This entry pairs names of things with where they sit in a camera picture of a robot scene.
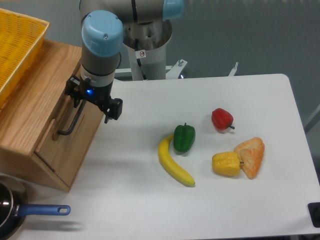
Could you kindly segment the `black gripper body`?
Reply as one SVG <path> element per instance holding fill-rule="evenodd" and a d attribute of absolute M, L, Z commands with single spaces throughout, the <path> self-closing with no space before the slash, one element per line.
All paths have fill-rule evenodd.
<path fill-rule="evenodd" d="M 106 86 L 93 86 L 89 78 L 78 78 L 72 75 L 65 84 L 64 94 L 73 100 L 73 107 L 77 108 L 82 100 L 97 106 L 102 112 L 107 112 L 114 105 L 111 97 L 113 83 Z"/>

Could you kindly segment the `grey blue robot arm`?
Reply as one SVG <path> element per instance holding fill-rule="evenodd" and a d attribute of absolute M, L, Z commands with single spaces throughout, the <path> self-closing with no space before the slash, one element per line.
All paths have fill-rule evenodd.
<path fill-rule="evenodd" d="M 107 120 L 117 120 L 123 101 L 111 97 L 121 49 L 126 48 L 132 78 L 163 80 L 171 20 L 183 15 L 182 0 L 82 0 L 80 75 L 71 76 L 64 92 L 83 109 L 96 105 Z"/>

